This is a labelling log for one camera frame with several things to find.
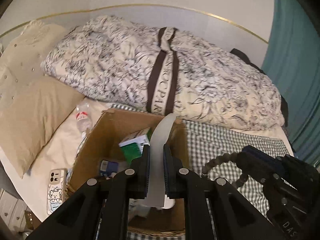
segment bottle label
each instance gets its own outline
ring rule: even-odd
[[[80,120],[83,120],[83,119],[86,119],[86,118],[89,118],[87,112],[80,112],[76,116],[77,121],[80,121]]]

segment brown strap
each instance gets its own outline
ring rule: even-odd
[[[170,114],[173,112],[173,106],[174,106],[174,98],[176,96],[176,90],[177,90],[177,82],[178,82],[178,71],[179,71],[179,59],[177,56],[177,52],[174,51],[171,48],[171,42],[176,34],[177,29],[174,28],[174,32],[173,35],[171,36],[171,38],[168,40],[169,42],[169,46],[171,51],[173,52],[173,61],[172,61],[172,79],[171,79],[171,87],[170,87],[170,91],[169,91],[169,95],[168,95],[168,99],[167,99],[167,104],[165,106],[165,112],[164,114]]]
[[[166,27],[161,28],[158,33],[158,46],[161,47],[161,38],[164,34]],[[149,82],[148,82],[148,87],[147,87],[147,95],[148,95],[148,101],[146,105],[146,109],[148,112],[151,113],[151,105],[152,105],[152,99],[153,95],[155,93],[158,77],[160,75],[161,69],[162,69],[162,64],[164,62],[165,56],[167,55],[167,52],[161,50],[156,58],[156,61],[153,65],[150,77],[149,77]]]

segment phone case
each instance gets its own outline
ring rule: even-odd
[[[63,202],[67,172],[64,169],[50,171],[48,180],[47,214],[51,215]]]

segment curtain fold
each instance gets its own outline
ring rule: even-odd
[[[297,0],[275,0],[263,71],[288,102],[289,140],[296,156],[320,158],[320,37]]]

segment gingham fabric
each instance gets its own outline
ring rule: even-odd
[[[136,109],[132,107],[119,104],[113,104],[112,108],[136,111]],[[247,135],[224,127],[194,121],[184,120],[183,122],[187,129],[190,166],[192,167],[192,170],[199,175],[201,175],[202,166],[212,158],[216,158],[218,155],[223,155],[224,153],[231,154],[232,152],[240,152],[242,148],[247,145],[252,145],[273,158],[289,154],[283,141],[280,139]],[[217,177],[223,177],[232,183],[237,180],[240,175],[241,170],[237,168],[234,163],[229,162],[213,168],[209,173],[209,178],[215,179]],[[238,190],[247,200],[250,201],[252,205],[255,206],[257,210],[259,210],[264,216],[266,215],[269,205],[263,195],[262,185],[249,177],[244,186]],[[127,239],[181,240],[185,239],[185,237],[161,238],[128,232]]]

